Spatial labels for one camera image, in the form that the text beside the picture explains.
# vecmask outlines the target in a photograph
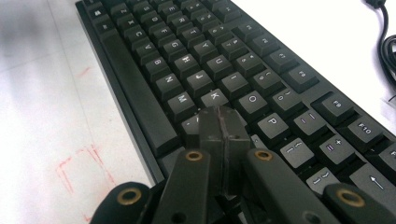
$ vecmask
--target keyboard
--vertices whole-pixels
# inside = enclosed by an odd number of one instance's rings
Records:
[[[230,0],[82,0],[87,36],[156,183],[235,109],[319,197],[348,183],[396,215],[396,137]]]

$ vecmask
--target red marking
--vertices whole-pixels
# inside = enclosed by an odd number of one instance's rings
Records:
[[[77,76],[78,77],[83,77],[83,76],[85,76],[85,75],[87,75],[88,74],[88,72],[91,70],[91,68],[90,67],[87,67],[86,69],[84,69],[84,71],[82,71],[80,74],[78,74]]]

